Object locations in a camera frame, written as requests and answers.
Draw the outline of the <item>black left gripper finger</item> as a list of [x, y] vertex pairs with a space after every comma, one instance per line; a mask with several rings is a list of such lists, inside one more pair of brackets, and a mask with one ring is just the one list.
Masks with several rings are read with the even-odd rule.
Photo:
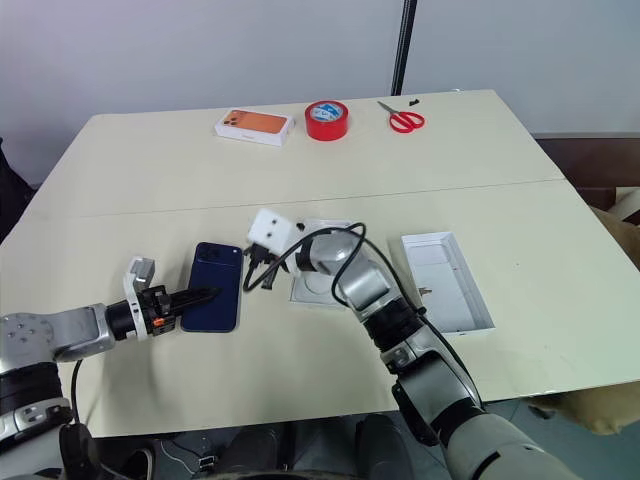
[[187, 299], [175, 300], [172, 303], [172, 314], [184, 315], [187, 311], [190, 311], [202, 305], [206, 305], [210, 303], [212, 300], [213, 300], [212, 297], [187, 298]]
[[210, 302], [214, 300], [222, 289], [219, 287], [187, 288], [171, 295], [172, 302]]

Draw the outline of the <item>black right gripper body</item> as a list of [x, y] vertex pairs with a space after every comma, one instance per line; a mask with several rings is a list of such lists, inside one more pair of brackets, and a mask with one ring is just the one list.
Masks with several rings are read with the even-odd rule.
[[260, 264], [271, 265], [279, 259], [277, 255], [274, 255], [268, 249], [256, 243], [253, 243], [246, 249], [246, 254], [249, 256], [249, 265], [251, 268], [256, 268]]

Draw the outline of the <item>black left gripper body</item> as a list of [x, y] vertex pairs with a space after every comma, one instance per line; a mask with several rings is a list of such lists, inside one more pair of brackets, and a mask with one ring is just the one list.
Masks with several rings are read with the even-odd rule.
[[162, 335], [175, 329], [176, 315], [172, 311], [171, 296], [164, 286], [144, 289], [137, 298], [148, 335]]

